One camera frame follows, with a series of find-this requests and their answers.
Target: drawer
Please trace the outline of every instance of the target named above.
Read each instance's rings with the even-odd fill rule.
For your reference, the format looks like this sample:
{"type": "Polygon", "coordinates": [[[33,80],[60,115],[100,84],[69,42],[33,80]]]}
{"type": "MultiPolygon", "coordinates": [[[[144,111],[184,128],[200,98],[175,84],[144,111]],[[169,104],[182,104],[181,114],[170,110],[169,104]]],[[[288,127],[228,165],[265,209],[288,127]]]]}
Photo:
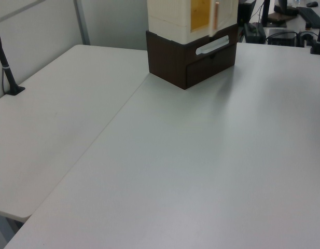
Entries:
{"type": "Polygon", "coordinates": [[[191,63],[186,67],[187,88],[208,79],[234,65],[236,58],[236,44],[219,49],[204,57],[203,59],[191,63]]]}

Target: white wall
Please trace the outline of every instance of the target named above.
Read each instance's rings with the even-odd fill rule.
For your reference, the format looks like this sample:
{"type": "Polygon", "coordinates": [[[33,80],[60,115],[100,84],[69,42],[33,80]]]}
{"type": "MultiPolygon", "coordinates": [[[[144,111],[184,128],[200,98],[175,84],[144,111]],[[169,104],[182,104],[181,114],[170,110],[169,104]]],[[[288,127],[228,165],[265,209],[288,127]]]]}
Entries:
{"type": "MultiPolygon", "coordinates": [[[[72,46],[82,44],[73,0],[45,0],[0,22],[0,35],[17,84],[72,46]]],[[[1,73],[0,63],[0,97],[1,73]]]]}
{"type": "Polygon", "coordinates": [[[81,0],[81,6],[91,45],[147,49],[147,0],[81,0]]]}

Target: desk surface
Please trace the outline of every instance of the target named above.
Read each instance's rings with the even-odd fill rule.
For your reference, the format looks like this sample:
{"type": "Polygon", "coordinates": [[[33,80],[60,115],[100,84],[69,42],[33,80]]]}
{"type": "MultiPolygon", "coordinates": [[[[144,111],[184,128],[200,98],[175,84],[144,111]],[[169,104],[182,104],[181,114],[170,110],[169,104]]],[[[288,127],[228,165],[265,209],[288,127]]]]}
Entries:
{"type": "Polygon", "coordinates": [[[188,90],[148,75],[12,248],[320,248],[320,56],[238,44],[188,90]]]}
{"type": "Polygon", "coordinates": [[[76,46],[1,98],[0,214],[27,220],[147,74],[146,51],[76,46]]]}

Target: keyboard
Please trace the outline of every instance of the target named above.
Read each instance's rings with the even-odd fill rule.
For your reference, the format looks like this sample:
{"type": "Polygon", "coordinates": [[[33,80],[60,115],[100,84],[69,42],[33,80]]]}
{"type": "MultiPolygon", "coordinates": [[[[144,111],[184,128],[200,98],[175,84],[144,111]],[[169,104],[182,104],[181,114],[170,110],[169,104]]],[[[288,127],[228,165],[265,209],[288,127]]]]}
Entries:
{"type": "Polygon", "coordinates": [[[311,8],[297,7],[299,14],[306,22],[309,22],[314,29],[320,29],[320,17],[311,8]]]}

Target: black cable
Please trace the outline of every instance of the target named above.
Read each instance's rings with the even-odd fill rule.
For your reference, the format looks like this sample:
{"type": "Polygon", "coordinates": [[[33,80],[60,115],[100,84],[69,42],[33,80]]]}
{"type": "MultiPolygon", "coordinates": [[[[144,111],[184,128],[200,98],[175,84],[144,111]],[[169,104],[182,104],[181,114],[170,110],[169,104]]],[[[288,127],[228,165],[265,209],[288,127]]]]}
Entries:
{"type": "Polygon", "coordinates": [[[313,34],[313,35],[318,36],[317,34],[315,34],[315,33],[311,32],[311,31],[303,31],[303,32],[301,32],[300,34],[302,34],[302,33],[311,33],[311,34],[313,34]]]}
{"type": "Polygon", "coordinates": [[[263,4],[264,4],[264,3],[262,3],[262,4],[261,4],[261,6],[257,9],[257,11],[256,11],[252,16],[251,16],[251,18],[252,18],[253,16],[255,16],[255,15],[258,13],[259,9],[261,9],[261,8],[262,8],[263,4]]]}
{"type": "Polygon", "coordinates": [[[261,6],[260,6],[260,11],[259,11],[259,21],[258,21],[258,23],[260,23],[261,9],[262,9],[262,6],[264,5],[264,3],[265,3],[265,2],[263,2],[263,3],[261,4],[261,6]]]}
{"type": "Polygon", "coordinates": [[[292,33],[296,34],[296,36],[298,35],[298,33],[295,32],[295,31],[278,32],[278,33],[275,33],[275,34],[272,34],[272,35],[268,36],[266,38],[266,40],[268,40],[268,38],[272,38],[274,36],[283,35],[283,34],[292,34],[292,33]]]}
{"type": "Polygon", "coordinates": [[[3,94],[6,95],[6,92],[4,91],[4,69],[2,69],[2,90],[3,94]]]}

